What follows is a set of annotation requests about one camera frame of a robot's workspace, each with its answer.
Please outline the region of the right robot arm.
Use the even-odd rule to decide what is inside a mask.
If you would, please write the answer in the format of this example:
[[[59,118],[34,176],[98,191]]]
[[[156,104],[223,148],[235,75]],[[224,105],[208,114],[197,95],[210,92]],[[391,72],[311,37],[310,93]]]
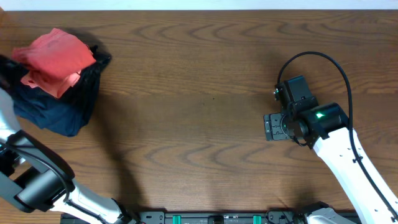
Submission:
[[[303,76],[275,86],[280,113],[264,116],[268,141],[307,146],[328,166],[361,223],[397,223],[397,197],[366,155],[337,103],[319,105]]]

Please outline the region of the red printed t-shirt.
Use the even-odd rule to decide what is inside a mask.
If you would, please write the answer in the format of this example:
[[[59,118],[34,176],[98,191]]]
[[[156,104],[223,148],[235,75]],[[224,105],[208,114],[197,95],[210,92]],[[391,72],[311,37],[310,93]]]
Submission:
[[[95,63],[88,46],[76,36],[54,28],[28,47],[14,48],[12,58],[30,70],[33,82],[58,82]]]

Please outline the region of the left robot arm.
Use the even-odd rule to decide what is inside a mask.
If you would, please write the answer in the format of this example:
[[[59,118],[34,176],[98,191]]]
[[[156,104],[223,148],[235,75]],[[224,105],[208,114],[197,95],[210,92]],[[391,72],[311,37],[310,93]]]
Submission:
[[[140,217],[115,199],[79,184],[58,154],[21,129],[9,77],[24,72],[1,57],[1,198],[26,213],[62,212],[66,223],[139,223]]]

